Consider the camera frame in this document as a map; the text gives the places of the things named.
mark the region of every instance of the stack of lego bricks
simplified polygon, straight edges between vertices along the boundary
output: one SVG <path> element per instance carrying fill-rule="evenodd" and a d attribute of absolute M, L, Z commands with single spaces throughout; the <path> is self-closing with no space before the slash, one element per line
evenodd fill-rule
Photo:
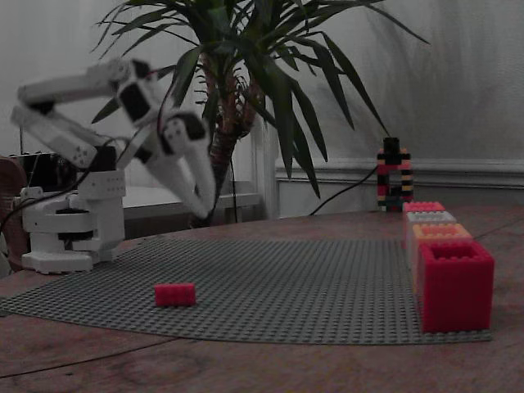
<path fill-rule="evenodd" d="M 401 185 L 390 184 L 390 172 L 400 171 Z M 405 202 L 413 200 L 413 171 L 411 155 L 404 148 L 398 153 L 384 152 L 377 154 L 377 201 L 382 211 L 402 211 Z"/>
<path fill-rule="evenodd" d="M 493 257 L 439 202 L 404 203 L 403 212 L 422 332 L 488 329 Z"/>

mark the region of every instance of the black cable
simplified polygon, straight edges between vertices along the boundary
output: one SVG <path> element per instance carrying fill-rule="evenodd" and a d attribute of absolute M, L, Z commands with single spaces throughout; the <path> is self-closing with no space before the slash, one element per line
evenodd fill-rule
<path fill-rule="evenodd" d="M 235 186 L 235 169 L 233 168 L 233 158 L 231 159 L 231 173 L 233 177 L 233 209 L 235 210 L 235 223 L 238 224 L 237 217 L 237 188 Z"/>
<path fill-rule="evenodd" d="M 343 190 L 337 192 L 335 195 L 329 197 L 326 201 L 324 201 L 323 203 L 320 204 L 319 207 L 317 207 L 315 210 L 313 210 L 311 213 L 309 213 L 309 215 L 314 215 L 317 211 L 319 211 L 320 209 L 322 209 L 324 207 L 324 205 L 326 205 L 329 201 L 332 201 L 333 199 L 335 199 L 336 197 L 338 197 L 339 195 L 341 195 L 343 192 L 346 192 L 346 191 L 349 191 L 351 188 L 355 188 L 357 186 L 359 186 L 360 184 L 362 184 L 363 182 L 365 182 L 366 180 L 368 180 L 368 178 L 375 173 L 375 171 L 377 170 L 378 166 L 375 166 L 375 168 L 373 168 L 373 170 L 371 172 L 369 172 L 365 178 L 363 178 L 362 180 L 359 180 L 357 183 L 355 184 L 352 184 L 350 185 L 349 187 L 347 188 L 344 188 Z"/>
<path fill-rule="evenodd" d="M 13 215 L 16 215 L 17 213 L 19 213 L 23 209 L 25 209 L 25 208 L 27 208 L 29 206 L 32 206 L 32 205 L 36 205 L 37 203 L 40 203 L 40 202 L 48 201 L 50 199 L 62 196 L 64 194 L 66 194 L 67 192 L 73 191 L 76 187 L 78 187 L 89 176 L 89 174 L 91 173 L 92 169 L 97 164 L 97 161 L 99 159 L 99 156 L 100 156 L 100 153 L 101 153 L 102 149 L 104 147 L 106 147 L 107 145 L 109 145 L 111 142 L 114 142 L 114 141 L 116 141 L 118 139 L 126 139 L 127 140 L 127 138 L 117 137 L 117 138 L 111 138 L 111 139 L 108 139 L 107 141 L 105 141 L 102 144 L 102 148 L 95 155 L 95 158 L 93 159 L 93 162 L 91 163 L 91 165 L 85 170 L 85 172 L 82 174 L 82 176 L 80 176 L 80 178 L 76 182 L 71 184 L 68 188 L 66 188 L 66 189 L 64 189 L 64 190 L 62 190 L 62 191 L 60 191 L 58 193 L 53 193 L 52 195 L 43 196 L 42 198 L 39 198 L 39 199 L 30 198 L 30 199 L 27 199 L 27 200 L 21 202 L 15 209 L 13 209 L 11 212 L 9 212 L 9 214 L 6 215 L 6 217 L 4 217 L 3 221 L 0 223 L 0 233 L 2 233 L 3 229 L 5 228 L 5 226 L 7 224 L 7 221 L 9 221 L 9 219 Z"/>

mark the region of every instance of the wall molding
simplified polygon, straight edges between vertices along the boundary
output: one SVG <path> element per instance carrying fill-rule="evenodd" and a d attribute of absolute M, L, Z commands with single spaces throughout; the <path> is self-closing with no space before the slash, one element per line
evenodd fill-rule
<path fill-rule="evenodd" d="M 377 161 L 369 158 L 315 160 L 319 183 L 354 183 L 371 171 Z M 412 160 L 413 181 L 418 186 L 524 189 L 524 160 L 419 159 Z M 282 182 L 307 182 L 305 172 L 293 163 L 288 179 L 282 159 L 275 165 L 276 178 Z M 366 182 L 376 183 L 374 174 Z"/>

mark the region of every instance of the lego tower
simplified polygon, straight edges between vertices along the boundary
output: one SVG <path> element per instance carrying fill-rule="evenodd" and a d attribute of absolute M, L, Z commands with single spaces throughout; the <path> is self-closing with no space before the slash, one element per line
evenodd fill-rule
<path fill-rule="evenodd" d="M 398 138 L 384 138 L 377 154 L 377 200 L 382 211 L 402 211 L 404 202 L 413 200 L 411 155 L 400 148 Z M 401 185 L 390 185 L 391 171 L 400 171 Z"/>

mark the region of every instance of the wooden table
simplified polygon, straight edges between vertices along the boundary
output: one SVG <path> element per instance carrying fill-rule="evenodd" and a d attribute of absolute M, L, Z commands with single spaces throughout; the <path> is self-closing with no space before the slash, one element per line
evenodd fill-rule
<path fill-rule="evenodd" d="M 185 340 L 9 315 L 1 392 L 523 392 L 524 207 L 449 209 L 495 257 L 494 340 L 433 346 L 315 346 Z M 400 237 L 398 213 L 359 212 L 174 233 L 184 239 Z M 137 241 L 124 247 L 136 246 Z M 31 272 L 0 296 L 49 282 Z"/>

